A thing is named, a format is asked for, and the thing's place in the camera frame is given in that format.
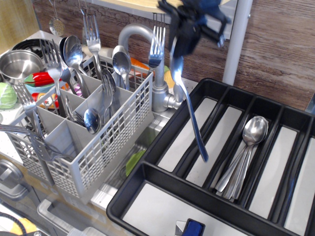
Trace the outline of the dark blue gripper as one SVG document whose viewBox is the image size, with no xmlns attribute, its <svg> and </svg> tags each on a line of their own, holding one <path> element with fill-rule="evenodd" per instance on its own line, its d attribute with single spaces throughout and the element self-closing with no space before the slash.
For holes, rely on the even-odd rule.
<svg viewBox="0 0 315 236">
<path fill-rule="evenodd" d="M 223 32 L 231 19 L 220 10 L 220 3 L 219 0 L 183 0 L 175 7 L 165 0 L 158 2 L 158 8 L 171 17 L 168 46 L 173 58 L 192 54 L 201 36 L 218 47 L 223 46 Z M 207 16 L 220 22 L 219 30 L 207 26 Z"/>
</svg>

